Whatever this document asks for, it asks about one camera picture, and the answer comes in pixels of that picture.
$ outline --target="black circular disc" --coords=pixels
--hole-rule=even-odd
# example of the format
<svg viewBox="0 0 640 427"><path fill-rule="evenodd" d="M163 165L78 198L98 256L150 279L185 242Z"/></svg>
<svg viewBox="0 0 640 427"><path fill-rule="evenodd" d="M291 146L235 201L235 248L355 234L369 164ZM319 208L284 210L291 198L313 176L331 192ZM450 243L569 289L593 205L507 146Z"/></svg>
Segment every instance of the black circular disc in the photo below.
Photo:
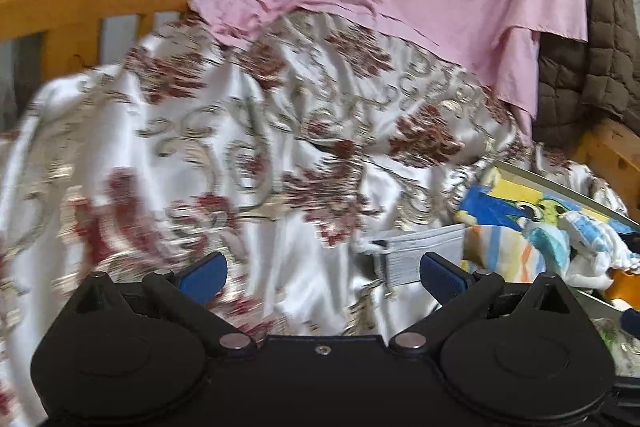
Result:
<svg viewBox="0 0 640 427"><path fill-rule="evenodd" d="M52 328L33 356L31 378L47 410L108 422L166 410L205 365L202 344L184 328L98 311Z"/></svg>
<svg viewBox="0 0 640 427"><path fill-rule="evenodd" d="M610 391L614 366L597 333L580 325L554 312L474 322L444 344L441 367L465 401L507 419L588 413Z"/></svg>

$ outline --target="blue gripper pad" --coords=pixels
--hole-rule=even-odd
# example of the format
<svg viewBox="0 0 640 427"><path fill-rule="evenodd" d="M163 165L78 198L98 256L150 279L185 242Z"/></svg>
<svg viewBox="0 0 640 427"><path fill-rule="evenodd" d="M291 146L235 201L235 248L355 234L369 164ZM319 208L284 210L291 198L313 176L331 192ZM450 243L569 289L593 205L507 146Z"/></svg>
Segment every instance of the blue gripper pad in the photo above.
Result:
<svg viewBox="0 0 640 427"><path fill-rule="evenodd" d="M620 327L636 339L640 339L640 312L628 309L620 315Z"/></svg>
<svg viewBox="0 0 640 427"><path fill-rule="evenodd" d="M176 275L178 289L204 306L209 304L226 282L226 259L214 252Z"/></svg>
<svg viewBox="0 0 640 427"><path fill-rule="evenodd" d="M427 252L420 259L420 282L444 306L453 297L466 291L475 279L437 253Z"/></svg>

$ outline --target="wooden bed frame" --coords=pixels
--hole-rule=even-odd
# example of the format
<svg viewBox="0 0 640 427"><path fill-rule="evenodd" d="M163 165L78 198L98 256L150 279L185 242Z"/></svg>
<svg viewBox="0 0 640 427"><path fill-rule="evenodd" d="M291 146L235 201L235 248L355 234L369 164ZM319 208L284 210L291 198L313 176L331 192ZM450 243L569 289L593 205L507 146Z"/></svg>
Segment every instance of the wooden bed frame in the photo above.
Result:
<svg viewBox="0 0 640 427"><path fill-rule="evenodd" d="M188 0L0 0L0 41L44 33L43 82L98 65L102 20L137 15L136 38L154 28L154 14L184 13Z"/></svg>

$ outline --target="brown quilted blanket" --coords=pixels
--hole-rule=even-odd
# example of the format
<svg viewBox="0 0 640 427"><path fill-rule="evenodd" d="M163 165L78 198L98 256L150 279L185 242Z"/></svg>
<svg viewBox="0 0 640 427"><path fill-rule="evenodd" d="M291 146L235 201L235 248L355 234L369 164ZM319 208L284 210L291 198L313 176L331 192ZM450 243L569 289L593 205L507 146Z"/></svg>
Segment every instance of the brown quilted blanket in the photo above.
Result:
<svg viewBox="0 0 640 427"><path fill-rule="evenodd" d="M587 0L588 42L540 35L533 138L569 147L603 116L640 134L640 38L632 0Z"/></svg>

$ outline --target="white satin blanket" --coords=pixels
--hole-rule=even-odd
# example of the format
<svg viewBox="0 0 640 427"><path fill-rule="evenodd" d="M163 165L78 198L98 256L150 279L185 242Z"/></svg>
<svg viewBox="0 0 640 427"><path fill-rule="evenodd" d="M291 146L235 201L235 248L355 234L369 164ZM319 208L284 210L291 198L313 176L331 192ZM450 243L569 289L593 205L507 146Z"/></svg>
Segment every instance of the white satin blanket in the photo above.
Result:
<svg viewBox="0 0 640 427"><path fill-rule="evenodd" d="M0 419L16 425L44 417L30 358L90 270L139 280L221 250L211 309L248 333L389 338L436 303L368 272L368 231L450 223L498 158L620 206L584 166L523 145L462 68L301 10L248 51L196 16L165 25L122 64L42 87L0 158Z"/></svg>

